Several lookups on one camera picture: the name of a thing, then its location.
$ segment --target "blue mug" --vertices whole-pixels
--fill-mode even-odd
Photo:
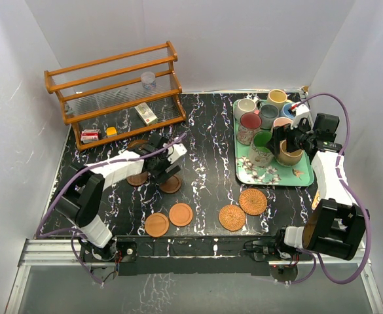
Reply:
[[[280,110],[280,116],[285,118],[289,118],[293,120],[295,118],[294,114],[290,111],[290,107],[294,105],[294,103],[286,103],[283,108]]]

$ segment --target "yellow mug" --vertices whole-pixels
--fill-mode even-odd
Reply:
[[[265,102],[276,106],[279,111],[283,109],[286,103],[292,103],[291,100],[287,99],[287,94],[283,90],[271,90]]]
[[[280,153],[276,156],[276,160],[282,166],[292,167],[302,159],[303,150],[298,149],[295,152],[288,152],[286,148],[286,141],[281,141]]]

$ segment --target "white wall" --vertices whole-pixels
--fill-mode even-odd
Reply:
[[[23,0],[0,0],[0,313],[44,211],[67,127],[45,69],[59,67]]]
[[[351,139],[344,165],[350,186],[371,211],[373,272],[383,298],[383,1],[357,1],[310,87],[348,107]],[[326,98],[315,110],[340,114]],[[345,129],[341,128],[340,143]]]
[[[184,91],[309,85],[354,0],[26,0],[62,66],[171,40]]]

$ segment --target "wooden rack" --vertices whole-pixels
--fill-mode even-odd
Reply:
[[[84,150],[185,121],[185,111],[179,101],[182,89],[173,68],[175,61],[177,61],[177,53],[171,42],[167,41],[166,44],[64,69],[45,71],[45,85],[50,94],[56,93],[62,109],[63,121],[65,124],[72,125],[77,147],[79,150]],[[155,71],[156,88],[146,90],[141,85],[140,74],[153,69],[160,70]],[[158,120],[158,123],[151,126],[139,123],[134,130],[124,132],[117,130],[118,134],[112,137],[107,137],[106,127],[102,127],[99,141],[88,144],[81,142],[82,123],[88,124],[90,119],[99,117],[101,123],[106,124],[105,119],[111,114],[143,102],[148,105],[154,102],[153,107],[157,108],[157,101],[167,97],[173,103],[169,110],[175,111],[167,120]],[[138,116],[131,116],[131,118],[139,119]]]

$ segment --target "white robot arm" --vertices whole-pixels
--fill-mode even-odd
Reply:
[[[56,204],[56,210],[86,236],[92,245],[89,249],[93,250],[96,256],[103,259],[110,259],[113,256],[111,250],[113,235],[98,215],[103,190],[144,171],[148,171],[159,184],[168,180],[180,170],[176,161],[187,153],[183,144],[174,144],[163,153],[140,159],[141,156],[148,156],[165,147],[167,142],[164,137],[153,133],[146,143],[135,145],[129,148],[130,150],[106,160],[106,165],[83,173]],[[94,165],[96,164],[85,166],[71,164],[62,177],[58,192],[77,172]]]
[[[365,218],[342,185],[342,181],[347,184],[344,157],[338,154],[342,145],[334,143],[339,118],[319,113],[312,128],[306,105],[294,106],[293,111],[296,114],[293,123],[274,128],[268,146],[277,154],[280,141],[286,140],[289,152],[305,150],[316,175],[321,201],[306,226],[288,226],[278,232],[277,246],[281,251],[308,249],[349,260],[365,232]]]

